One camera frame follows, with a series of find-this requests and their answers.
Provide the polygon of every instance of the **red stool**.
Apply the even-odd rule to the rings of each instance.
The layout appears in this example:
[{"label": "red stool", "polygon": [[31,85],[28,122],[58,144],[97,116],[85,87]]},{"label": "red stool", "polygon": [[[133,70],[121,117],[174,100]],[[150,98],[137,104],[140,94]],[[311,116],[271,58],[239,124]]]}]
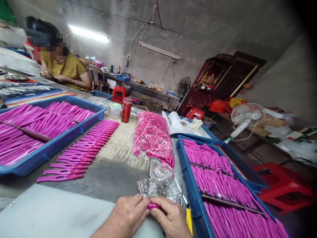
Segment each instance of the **red stool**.
[{"label": "red stool", "polygon": [[192,107],[189,112],[187,112],[186,116],[189,119],[193,119],[194,117],[196,117],[198,120],[201,120],[202,117],[204,116],[204,112],[200,109],[198,109],[197,107]]},{"label": "red stool", "polygon": [[123,98],[125,97],[125,87],[121,87],[121,86],[114,86],[113,87],[113,92],[112,92],[112,101],[113,102],[117,102],[120,104],[123,104]]},{"label": "red stool", "polygon": [[[313,188],[297,173],[274,163],[266,163],[253,168],[270,186],[258,194],[263,202],[281,209],[281,215],[306,207],[314,202],[316,194]],[[263,176],[259,171],[270,174]]]}]

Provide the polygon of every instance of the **concrete wall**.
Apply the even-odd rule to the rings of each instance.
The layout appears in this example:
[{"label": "concrete wall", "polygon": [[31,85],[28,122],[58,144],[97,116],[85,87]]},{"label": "concrete wall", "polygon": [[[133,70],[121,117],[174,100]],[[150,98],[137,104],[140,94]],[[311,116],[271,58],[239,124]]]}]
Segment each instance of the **concrete wall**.
[{"label": "concrete wall", "polygon": [[243,96],[262,106],[277,106],[298,116],[297,124],[317,122],[317,80],[315,59],[310,55],[306,35],[300,35]]},{"label": "concrete wall", "polygon": [[[68,33],[68,46],[75,54],[95,56],[108,67],[113,64],[124,69],[131,40],[143,24],[131,15],[148,20],[155,1],[10,0],[8,4],[19,25],[25,25],[26,16],[49,21]],[[260,76],[300,32],[291,11],[276,0],[159,0],[159,9],[164,29],[159,27],[155,10],[154,24],[148,26],[142,41],[182,57],[175,70],[176,83],[172,67],[165,76],[163,83],[172,87],[183,77],[193,81],[206,59],[236,50],[268,60]],[[76,37],[67,24],[109,35],[110,41],[104,44]],[[138,45],[144,29],[131,45],[127,71],[146,82],[160,84],[171,58]]]}]

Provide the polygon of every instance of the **ceiling light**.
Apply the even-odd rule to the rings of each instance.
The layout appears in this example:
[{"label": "ceiling light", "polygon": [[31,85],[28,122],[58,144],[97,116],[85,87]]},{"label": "ceiling light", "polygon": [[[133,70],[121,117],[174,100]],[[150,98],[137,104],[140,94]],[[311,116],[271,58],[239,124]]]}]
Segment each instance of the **ceiling light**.
[{"label": "ceiling light", "polygon": [[109,36],[101,35],[93,31],[85,30],[73,25],[68,25],[68,26],[74,33],[78,35],[85,36],[87,38],[91,38],[94,40],[102,41],[105,43],[109,41]]},{"label": "ceiling light", "polygon": [[174,58],[174,59],[181,60],[181,57],[180,57],[180,56],[174,55],[174,54],[172,54],[172,53],[170,53],[170,52],[167,52],[167,51],[165,51],[165,50],[161,50],[160,48],[157,48],[157,47],[155,47],[155,46],[151,46],[151,45],[146,44],[146,43],[144,43],[144,42],[142,42],[142,41],[140,41],[139,44],[140,44],[140,46],[143,46],[143,47],[146,47],[146,48],[148,48],[148,49],[154,50],[154,51],[156,51],[156,52],[159,52],[159,53],[161,53],[161,54],[167,55],[167,56],[172,57],[172,58]]}]

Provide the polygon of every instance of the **hand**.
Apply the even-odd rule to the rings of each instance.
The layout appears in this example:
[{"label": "hand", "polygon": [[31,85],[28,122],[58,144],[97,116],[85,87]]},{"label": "hand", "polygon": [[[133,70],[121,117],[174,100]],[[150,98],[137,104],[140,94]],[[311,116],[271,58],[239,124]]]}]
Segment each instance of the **hand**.
[{"label": "hand", "polygon": [[151,202],[160,206],[160,209],[153,208],[150,214],[163,228],[167,238],[190,238],[193,237],[188,228],[182,207],[165,197],[153,197]]},{"label": "hand", "polygon": [[54,77],[48,71],[41,71],[40,73],[46,79],[53,79]]},{"label": "hand", "polygon": [[70,81],[70,78],[63,75],[53,74],[53,77],[60,83],[69,83]]},{"label": "hand", "polygon": [[142,199],[141,194],[119,198],[108,219],[91,238],[132,237],[149,214],[149,203],[148,197]]}]

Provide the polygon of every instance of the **yellow shirt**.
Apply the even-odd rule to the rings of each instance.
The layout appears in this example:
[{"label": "yellow shirt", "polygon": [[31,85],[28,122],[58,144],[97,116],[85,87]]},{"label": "yellow shirt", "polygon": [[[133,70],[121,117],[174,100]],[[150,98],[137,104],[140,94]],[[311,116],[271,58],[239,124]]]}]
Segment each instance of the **yellow shirt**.
[{"label": "yellow shirt", "polygon": [[[46,64],[47,68],[49,69],[50,74],[57,74],[63,75],[72,79],[76,79],[77,81],[81,81],[79,75],[88,71],[86,66],[83,62],[74,56],[71,53],[68,53],[66,60],[60,62],[58,60],[45,60],[44,63]],[[85,88],[80,88],[73,84],[64,84],[65,86],[78,89],[81,91],[87,91]]]}]

